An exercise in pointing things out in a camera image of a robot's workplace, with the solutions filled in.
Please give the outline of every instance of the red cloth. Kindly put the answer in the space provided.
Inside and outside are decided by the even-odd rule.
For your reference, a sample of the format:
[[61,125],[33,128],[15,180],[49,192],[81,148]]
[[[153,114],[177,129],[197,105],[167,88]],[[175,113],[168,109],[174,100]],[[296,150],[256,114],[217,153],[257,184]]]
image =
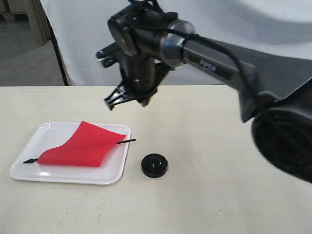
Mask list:
[[99,167],[105,155],[125,136],[83,121],[65,144],[45,151],[38,163]]

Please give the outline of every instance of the white backdrop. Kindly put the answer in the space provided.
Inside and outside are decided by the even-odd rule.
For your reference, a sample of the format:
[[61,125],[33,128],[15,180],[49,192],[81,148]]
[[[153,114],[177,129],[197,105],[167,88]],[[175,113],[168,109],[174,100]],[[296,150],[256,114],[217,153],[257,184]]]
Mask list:
[[[118,66],[103,69],[97,50],[113,42],[106,21],[127,0],[41,0],[73,85],[115,85]],[[208,38],[277,55],[312,59],[311,0],[159,0]],[[216,83],[189,66],[164,84]]]

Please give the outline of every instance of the black lid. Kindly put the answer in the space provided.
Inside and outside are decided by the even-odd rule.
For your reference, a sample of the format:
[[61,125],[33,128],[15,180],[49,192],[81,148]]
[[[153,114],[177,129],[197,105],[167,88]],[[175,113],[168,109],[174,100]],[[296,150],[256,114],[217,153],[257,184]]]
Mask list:
[[141,162],[143,173],[150,178],[163,176],[168,169],[167,159],[159,154],[150,154],[144,157]]

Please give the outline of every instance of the white table surface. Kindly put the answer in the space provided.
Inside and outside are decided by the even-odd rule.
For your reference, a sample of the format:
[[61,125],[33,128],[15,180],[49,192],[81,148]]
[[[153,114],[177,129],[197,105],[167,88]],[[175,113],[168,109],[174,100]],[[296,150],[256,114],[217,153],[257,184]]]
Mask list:
[[[303,234],[312,232],[312,185],[271,166],[239,118],[225,86],[160,87],[147,108],[110,112],[112,87],[0,88],[1,234]],[[49,121],[119,123],[132,128],[124,176],[94,186],[15,181],[10,166]],[[161,179],[142,174],[163,154]]]

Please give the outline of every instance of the white tray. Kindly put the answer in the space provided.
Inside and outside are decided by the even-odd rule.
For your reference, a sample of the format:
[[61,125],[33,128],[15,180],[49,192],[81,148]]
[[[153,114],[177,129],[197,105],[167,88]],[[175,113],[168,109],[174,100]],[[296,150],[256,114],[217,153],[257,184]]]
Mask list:
[[[125,125],[95,124],[112,132],[126,135],[130,139],[131,129]],[[49,122],[41,125],[11,167],[10,175],[17,180],[61,183],[112,184],[123,173],[129,143],[116,145],[104,158],[102,166],[72,167],[35,163],[25,164],[30,158],[38,158],[48,149],[64,144],[76,131],[79,123]]]

